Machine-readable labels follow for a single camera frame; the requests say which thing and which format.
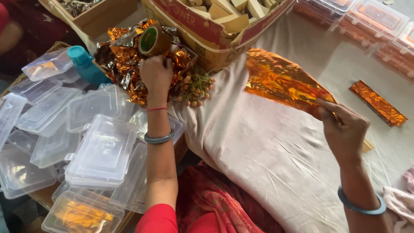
grey bangle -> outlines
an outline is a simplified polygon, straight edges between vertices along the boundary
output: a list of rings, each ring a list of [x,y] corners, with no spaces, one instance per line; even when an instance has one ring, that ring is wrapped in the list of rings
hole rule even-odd
[[[380,207],[376,210],[365,210],[351,204],[351,202],[349,202],[347,197],[345,196],[345,193],[342,190],[342,186],[339,186],[338,188],[338,197],[342,201],[342,203],[351,210],[365,215],[381,215],[385,213],[385,211],[387,210],[387,206],[382,197],[377,192],[375,192],[375,195],[377,196],[377,199],[380,202]]]
[[[175,134],[175,132],[174,132],[173,129],[171,129],[171,133],[168,136],[163,137],[163,138],[149,138],[148,133],[146,133],[144,135],[144,140],[148,144],[161,144],[161,143],[164,143],[164,142],[170,140],[171,138],[173,138],[174,134]]]

white cloth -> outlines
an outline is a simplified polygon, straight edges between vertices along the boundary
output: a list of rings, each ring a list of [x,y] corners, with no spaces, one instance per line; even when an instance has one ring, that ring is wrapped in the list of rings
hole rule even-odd
[[[406,7],[414,9],[414,2]],[[371,121],[363,155],[376,190],[395,187],[414,164],[414,87],[358,43],[290,13],[271,25],[254,47],[298,63],[335,98]],[[348,232],[337,197],[339,167],[323,126],[305,112],[243,91],[248,73],[242,55],[215,75],[203,107],[170,103],[186,129],[189,148],[251,194],[289,233]],[[408,117],[390,128],[348,90],[363,79]]]
[[[414,194],[384,187],[384,202],[390,215],[393,233],[414,232]]]

